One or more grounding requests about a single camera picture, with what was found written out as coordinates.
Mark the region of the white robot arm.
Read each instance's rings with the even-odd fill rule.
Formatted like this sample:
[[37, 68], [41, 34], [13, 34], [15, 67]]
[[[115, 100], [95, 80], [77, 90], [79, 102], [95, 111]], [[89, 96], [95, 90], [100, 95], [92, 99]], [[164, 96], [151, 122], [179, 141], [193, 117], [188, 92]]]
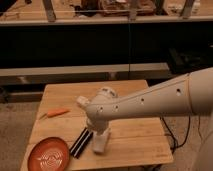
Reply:
[[88, 127], [102, 134], [111, 120], [209, 115], [192, 171], [213, 171], [213, 67], [181, 75], [123, 97], [102, 88], [86, 106]]

